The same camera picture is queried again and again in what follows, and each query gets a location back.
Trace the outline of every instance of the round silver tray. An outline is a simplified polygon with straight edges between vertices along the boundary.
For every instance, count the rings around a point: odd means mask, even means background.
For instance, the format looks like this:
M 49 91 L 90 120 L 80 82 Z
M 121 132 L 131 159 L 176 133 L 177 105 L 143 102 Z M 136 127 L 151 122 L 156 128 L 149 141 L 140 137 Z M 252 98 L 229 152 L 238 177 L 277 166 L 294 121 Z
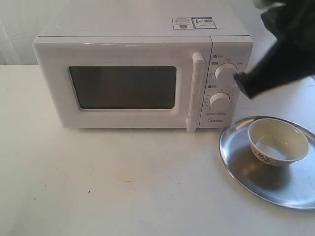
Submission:
M 315 134 L 285 120 L 304 133 L 310 152 L 289 166 L 269 166 L 253 155 L 247 136 L 249 125 L 261 118 L 273 117 L 243 118 L 223 131 L 220 138 L 223 163 L 242 186 L 257 196 L 283 207 L 315 209 Z

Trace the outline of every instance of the white wall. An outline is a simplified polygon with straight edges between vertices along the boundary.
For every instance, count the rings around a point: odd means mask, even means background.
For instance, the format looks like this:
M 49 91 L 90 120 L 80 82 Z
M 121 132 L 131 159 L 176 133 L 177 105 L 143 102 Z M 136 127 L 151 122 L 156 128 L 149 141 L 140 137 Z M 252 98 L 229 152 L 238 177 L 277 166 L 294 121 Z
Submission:
M 0 0 L 0 65 L 36 64 L 32 42 L 67 0 Z

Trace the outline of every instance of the white microwave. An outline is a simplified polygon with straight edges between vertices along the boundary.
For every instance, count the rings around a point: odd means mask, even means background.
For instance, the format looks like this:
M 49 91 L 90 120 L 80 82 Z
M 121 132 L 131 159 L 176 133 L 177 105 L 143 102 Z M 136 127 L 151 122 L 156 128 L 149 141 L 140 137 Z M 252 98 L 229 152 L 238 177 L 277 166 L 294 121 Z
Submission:
M 74 0 L 33 48 L 69 128 L 230 125 L 252 40 L 221 0 Z

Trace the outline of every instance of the white table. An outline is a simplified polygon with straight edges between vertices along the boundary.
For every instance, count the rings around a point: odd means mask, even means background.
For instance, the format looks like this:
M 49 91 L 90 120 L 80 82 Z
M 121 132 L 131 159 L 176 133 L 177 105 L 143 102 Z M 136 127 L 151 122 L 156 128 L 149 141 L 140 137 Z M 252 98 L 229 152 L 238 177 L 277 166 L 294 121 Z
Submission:
M 235 118 L 271 115 L 315 131 L 315 82 L 241 96 Z M 0 66 L 0 234 L 314 235 L 315 212 L 239 185 L 222 130 L 69 130 L 38 66 Z

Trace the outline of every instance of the control panel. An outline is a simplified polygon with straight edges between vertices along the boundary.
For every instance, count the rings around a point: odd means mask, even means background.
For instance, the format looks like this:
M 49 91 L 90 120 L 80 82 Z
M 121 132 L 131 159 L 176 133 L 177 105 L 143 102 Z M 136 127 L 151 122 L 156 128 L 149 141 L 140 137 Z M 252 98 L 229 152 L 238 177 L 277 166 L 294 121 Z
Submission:
M 200 128 L 228 127 L 240 93 L 233 74 L 245 71 L 252 52 L 249 36 L 212 36 L 212 53 Z

